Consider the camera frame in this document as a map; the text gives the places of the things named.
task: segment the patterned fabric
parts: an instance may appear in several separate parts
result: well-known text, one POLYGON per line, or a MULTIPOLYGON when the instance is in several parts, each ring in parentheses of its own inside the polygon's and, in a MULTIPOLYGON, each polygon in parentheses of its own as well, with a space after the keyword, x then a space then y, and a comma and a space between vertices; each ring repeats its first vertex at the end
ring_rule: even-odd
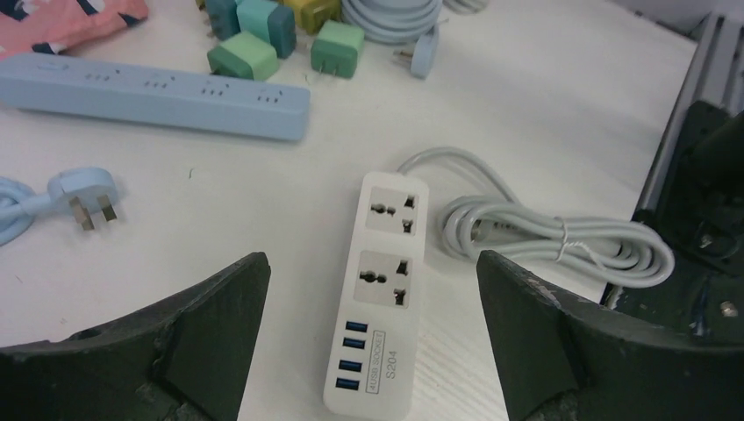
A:
POLYGON ((0 60, 35 51, 58 54, 147 17, 145 0, 0 0, 0 60))

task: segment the screw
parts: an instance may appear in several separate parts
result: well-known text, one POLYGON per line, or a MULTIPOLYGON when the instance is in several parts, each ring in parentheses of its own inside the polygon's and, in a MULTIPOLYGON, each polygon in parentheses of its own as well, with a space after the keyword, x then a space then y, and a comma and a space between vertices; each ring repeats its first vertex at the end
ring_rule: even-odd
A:
POLYGON ((721 314, 723 314, 724 318, 735 318, 739 316, 739 310, 736 309, 736 306, 732 302, 724 301, 721 303, 721 314))
POLYGON ((706 234, 700 239, 700 248, 706 248, 711 244, 713 244, 713 237, 710 234, 706 234))

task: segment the tabletop surface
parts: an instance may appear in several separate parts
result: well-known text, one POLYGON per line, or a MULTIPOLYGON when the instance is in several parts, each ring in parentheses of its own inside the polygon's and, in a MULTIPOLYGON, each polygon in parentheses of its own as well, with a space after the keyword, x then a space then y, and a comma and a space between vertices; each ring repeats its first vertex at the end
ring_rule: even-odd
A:
MULTIPOLYGON (((70 53, 207 72, 205 15, 150 0, 143 25, 70 53)), ((120 219, 44 218, 0 249, 0 346, 65 339, 194 285, 253 251, 272 275, 241 420, 342 420, 322 388, 361 178, 432 146, 488 161, 521 201, 629 219, 694 44, 599 0, 493 0, 443 15, 429 78, 367 44, 352 80, 295 52, 270 82, 311 90, 297 145, 16 111, 0 105, 0 171, 37 191, 62 169, 110 170, 120 219)), ((494 189, 446 162, 413 175, 436 212, 494 189)), ((410 420, 506 419, 475 266, 427 239, 410 420)), ((525 266, 597 301, 604 284, 525 266)))

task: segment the power strip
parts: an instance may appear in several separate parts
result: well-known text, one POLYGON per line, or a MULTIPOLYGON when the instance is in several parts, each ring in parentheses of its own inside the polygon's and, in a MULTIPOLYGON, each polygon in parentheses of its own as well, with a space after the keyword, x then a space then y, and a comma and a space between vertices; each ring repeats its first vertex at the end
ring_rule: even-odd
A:
POLYGON ((429 188, 364 177, 323 398, 331 411, 403 419, 411 408, 429 188))
POLYGON ((296 141, 307 127, 310 91, 28 53, 0 61, 0 101, 26 110, 296 141))

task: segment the blue usb port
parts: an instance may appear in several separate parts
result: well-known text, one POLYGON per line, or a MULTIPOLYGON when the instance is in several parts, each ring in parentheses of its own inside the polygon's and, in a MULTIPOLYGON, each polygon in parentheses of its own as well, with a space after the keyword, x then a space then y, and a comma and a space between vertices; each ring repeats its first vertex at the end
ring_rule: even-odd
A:
POLYGON ((348 331, 354 331, 354 332, 367 332, 367 324, 366 323, 357 323, 357 322, 347 322, 347 330, 348 331))
POLYGON ((356 349, 364 349, 364 341, 361 339, 344 338, 344 346, 356 349))
POLYGON ((339 377, 336 379, 336 387, 339 389, 359 390, 359 382, 339 377))
POLYGON ((339 370, 355 371, 361 373, 361 363, 347 360, 339 361, 339 370))

